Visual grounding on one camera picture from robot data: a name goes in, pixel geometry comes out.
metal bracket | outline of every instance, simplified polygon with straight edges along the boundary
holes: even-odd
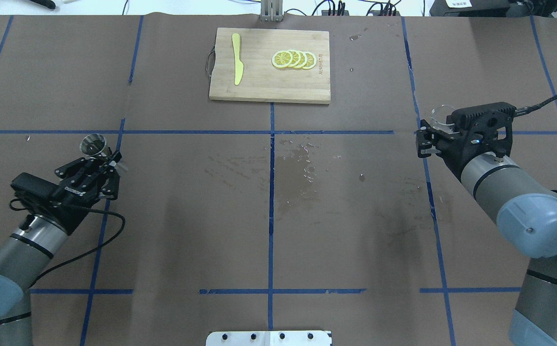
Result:
[[[260,0],[261,14],[259,19],[262,22],[282,22],[283,21],[283,0]]]
[[[329,331],[214,332],[206,346],[331,346]]]

black device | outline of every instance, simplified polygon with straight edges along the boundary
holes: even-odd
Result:
[[[470,0],[470,7],[450,7],[465,3],[465,0],[435,0],[430,7],[433,17],[505,17],[511,7],[509,0]]]

water stain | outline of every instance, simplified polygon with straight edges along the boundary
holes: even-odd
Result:
[[[279,148],[280,160],[276,161],[275,193],[277,212],[280,216],[290,210],[306,210],[318,200],[316,172],[311,142],[295,143],[280,140],[287,148]]]
[[[240,186],[256,182],[257,189],[267,191],[269,178],[266,168],[267,156],[234,156],[223,160],[219,154],[216,154],[207,158],[209,164],[204,168],[204,173],[225,186],[243,193]]]

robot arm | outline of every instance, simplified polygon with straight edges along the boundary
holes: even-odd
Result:
[[[556,99],[462,108],[446,124],[421,120],[416,132],[417,155],[441,157],[504,238],[531,258],[509,330],[516,346],[557,346],[557,191],[509,158],[513,119]]]
[[[118,197],[121,153],[112,153],[99,134],[86,136],[80,147],[88,157],[55,169],[62,179],[59,185],[28,173],[11,183],[17,197],[14,201],[24,206],[13,209],[30,214],[0,247],[0,346],[31,346],[29,288],[53,269],[99,248],[42,273],[87,214],[97,212],[91,207],[103,198]],[[100,247],[116,238],[122,228]]]

cutting board handle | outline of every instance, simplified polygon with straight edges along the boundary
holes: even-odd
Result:
[[[212,79],[212,71],[215,69],[215,61],[212,61],[212,70],[210,69],[210,56],[214,55],[215,56],[215,61],[217,61],[217,53],[215,53],[215,46],[212,47],[212,49],[210,50],[210,53],[208,53],[208,57],[206,58],[206,74],[208,75],[208,78]]]

